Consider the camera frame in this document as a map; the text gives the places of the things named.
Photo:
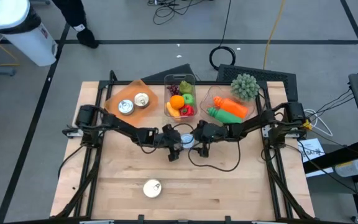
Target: wooden table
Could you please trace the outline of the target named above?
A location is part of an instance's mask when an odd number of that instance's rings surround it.
[[[76,107],[94,104],[98,82],[83,82]],[[114,85],[112,95],[125,86]],[[200,103],[210,86],[197,86],[197,102]],[[164,115],[163,85],[150,88],[159,97],[158,108],[148,114],[138,127],[161,128],[174,120]],[[282,82],[268,82],[272,107],[286,102]],[[189,122],[193,127],[201,119]],[[179,127],[188,133],[186,126]],[[80,144],[81,138],[69,139],[65,157]],[[297,147],[294,139],[287,144]],[[241,142],[241,163],[232,172],[221,172],[209,167],[195,167],[180,154],[177,161],[168,161],[168,149],[157,149],[144,154],[129,138],[108,131],[105,134],[103,152],[94,198],[92,219],[136,220],[139,214],[147,220],[223,220],[230,215],[233,220],[274,220],[270,186],[265,162],[260,158],[263,149],[260,130],[251,132]],[[289,191],[310,215],[314,215],[308,185],[299,152],[290,147],[281,150]],[[62,169],[52,205],[51,215],[56,215],[68,203],[78,188],[85,150],[70,159]],[[209,158],[191,153],[197,164],[212,164],[223,169],[232,168],[237,162],[237,143],[219,142],[211,145]],[[157,198],[143,194],[143,184],[148,179],[158,179],[162,192]],[[278,190],[282,217],[285,217],[281,192]],[[81,214],[85,214],[88,192],[85,192]]]

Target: black shoe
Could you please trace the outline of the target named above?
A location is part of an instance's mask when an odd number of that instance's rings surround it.
[[[77,39],[80,41],[80,44],[83,44],[92,49],[95,49],[99,46],[99,42],[94,39],[92,31],[87,28],[77,33]]]

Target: black pants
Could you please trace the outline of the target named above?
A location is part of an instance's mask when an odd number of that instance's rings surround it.
[[[85,10],[81,0],[52,0],[61,10],[68,25],[72,27],[86,26]]]

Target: paper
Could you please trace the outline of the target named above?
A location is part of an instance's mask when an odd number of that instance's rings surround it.
[[[314,159],[314,158],[324,155],[324,149],[321,146],[318,139],[301,140],[301,142],[304,145],[305,152],[307,153],[307,155],[310,159]],[[298,148],[299,148],[299,151],[302,153],[302,162],[309,161],[309,159],[306,157],[305,153],[303,152],[302,145],[300,143],[298,143]],[[326,168],[324,171],[327,173],[334,172],[333,168]],[[321,175],[321,174],[325,174],[325,173],[323,171],[319,170],[319,171],[315,171],[315,172],[306,174],[306,177],[314,177],[316,175]]]

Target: trash can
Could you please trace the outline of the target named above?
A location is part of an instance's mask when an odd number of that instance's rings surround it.
[[[29,0],[0,0],[0,34],[38,66],[56,61],[57,44]]]

